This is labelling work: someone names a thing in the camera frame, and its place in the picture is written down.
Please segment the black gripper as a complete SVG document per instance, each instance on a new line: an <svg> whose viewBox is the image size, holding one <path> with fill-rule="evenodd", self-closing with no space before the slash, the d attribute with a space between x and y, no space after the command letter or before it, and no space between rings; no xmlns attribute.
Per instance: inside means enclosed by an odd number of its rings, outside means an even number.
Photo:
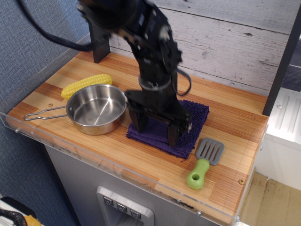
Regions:
<svg viewBox="0 0 301 226"><path fill-rule="evenodd" d="M184 132L191 130L191 113L177 99L177 80L169 80L159 87L139 80L142 90L127 90L127 105L134 128L143 132L149 118L156 119L168 125L168 145L174 147L178 138Z"/></svg>

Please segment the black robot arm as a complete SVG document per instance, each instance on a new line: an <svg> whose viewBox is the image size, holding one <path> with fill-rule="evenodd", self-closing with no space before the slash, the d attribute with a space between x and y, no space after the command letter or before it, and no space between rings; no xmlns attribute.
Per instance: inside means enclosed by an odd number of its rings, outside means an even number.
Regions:
<svg viewBox="0 0 301 226"><path fill-rule="evenodd" d="M178 101L178 64L182 53L167 17L148 0L82 0L78 6L92 28L104 36L116 34L131 47L140 69L140 90L125 92L135 129L149 118L167 125L167 143L174 146L191 129L191 113Z"/></svg>

